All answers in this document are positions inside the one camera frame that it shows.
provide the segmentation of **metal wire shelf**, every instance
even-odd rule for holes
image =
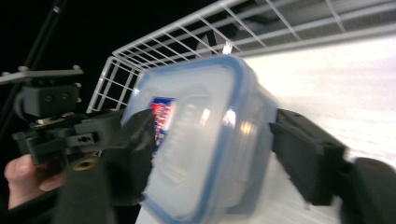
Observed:
[[[394,0],[221,0],[113,51],[115,58],[107,61],[88,112],[126,106],[135,78],[145,69],[223,53],[248,56],[394,32],[395,22]],[[113,80],[119,76],[132,78]],[[116,86],[119,91],[109,90]]]

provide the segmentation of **label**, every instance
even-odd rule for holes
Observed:
[[[175,99],[156,97],[149,106],[154,115],[155,143],[156,148],[154,155],[157,154],[159,148],[163,144],[163,140],[168,134],[169,125],[171,123],[172,114],[175,109]]]

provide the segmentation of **clear plastic container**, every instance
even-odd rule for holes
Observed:
[[[218,222],[241,206],[251,212],[243,199],[262,183],[276,118],[253,71],[234,56],[148,70],[122,122],[147,108],[156,113],[157,151],[143,206],[163,223]]]

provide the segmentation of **finger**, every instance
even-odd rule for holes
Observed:
[[[34,176],[35,166],[30,155],[21,156],[7,164],[6,179],[12,182],[23,181],[26,177]]]
[[[43,191],[38,188],[39,180],[35,177],[35,166],[30,155],[24,155],[9,162],[5,177],[9,187],[8,208],[13,208],[43,194]]]
[[[53,175],[41,182],[39,188],[43,191],[50,191],[59,188],[64,183],[64,173]]]

